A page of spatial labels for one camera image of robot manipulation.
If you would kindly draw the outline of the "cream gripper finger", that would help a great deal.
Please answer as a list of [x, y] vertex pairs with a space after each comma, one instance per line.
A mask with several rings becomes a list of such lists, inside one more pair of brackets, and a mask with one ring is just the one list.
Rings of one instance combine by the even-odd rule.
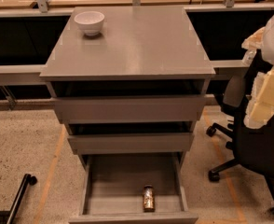
[[261, 49], [264, 31], [264, 27], [255, 31], [242, 42], [241, 47], [247, 50]]
[[274, 115], [274, 67], [266, 74], [257, 73], [251, 96], [243, 122], [250, 129], [259, 129]]

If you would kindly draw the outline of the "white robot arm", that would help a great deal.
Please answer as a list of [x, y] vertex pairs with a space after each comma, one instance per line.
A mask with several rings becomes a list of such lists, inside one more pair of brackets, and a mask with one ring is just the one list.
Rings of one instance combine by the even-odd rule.
[[246, 127], [259, 129], [274, 115], [274, 15], [264, 27], [247, 37], [241, 46], [247, 50], [259, 49], [262, 59], [272, 65], [268, 72], [257, 73], [243, 120]]

